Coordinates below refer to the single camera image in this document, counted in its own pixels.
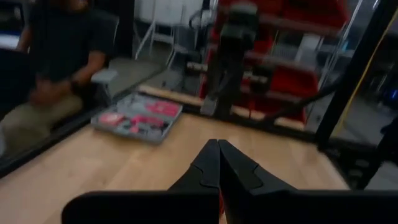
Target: black t-shirt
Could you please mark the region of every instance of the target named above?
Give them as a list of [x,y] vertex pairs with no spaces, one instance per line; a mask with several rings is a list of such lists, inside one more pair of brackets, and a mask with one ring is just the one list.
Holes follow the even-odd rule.
[[37,1],[29,25],[32,68],[38,76],[53,82],[69,78],[85,66],[90,51],[106,55],[113,51],[113,42],[109,41],[111,31],[92,9],[68,12]]

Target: wooden table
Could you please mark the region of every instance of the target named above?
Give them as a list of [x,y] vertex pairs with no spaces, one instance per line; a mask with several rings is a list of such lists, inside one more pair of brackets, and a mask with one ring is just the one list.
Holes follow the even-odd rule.
[[92,190],[167,189],[214,138],[298,189],[347,189],[312,144],[184,114],[159,146],[79,130],[0,180],[0,223],[60,223],[63,206]]

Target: gray tool case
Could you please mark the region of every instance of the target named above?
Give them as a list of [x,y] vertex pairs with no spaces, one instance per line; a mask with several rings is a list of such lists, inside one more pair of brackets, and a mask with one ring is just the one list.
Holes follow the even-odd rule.
[[182,112],[182,105],[133,93],[91,119],[98,129],[119,136],[161,143]]

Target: man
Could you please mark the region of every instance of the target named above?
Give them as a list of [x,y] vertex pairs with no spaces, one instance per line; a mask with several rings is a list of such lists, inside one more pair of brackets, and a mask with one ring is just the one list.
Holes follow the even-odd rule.
[[17,50],[28,52],[36,85],[28,102],[0,123],[6,154],[28,149],[52,126],[80,111],[91,77],[113,45],[85,0],[36,0]]

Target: khaki pants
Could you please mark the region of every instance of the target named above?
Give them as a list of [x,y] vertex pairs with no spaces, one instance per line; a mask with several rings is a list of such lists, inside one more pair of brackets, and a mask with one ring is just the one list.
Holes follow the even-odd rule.
[[50,135],[55,123],[79,112],[83,107],[77,96],[67,96],[52,106],[19,105],[0,122],[5,142],[5,155],[28,150]]

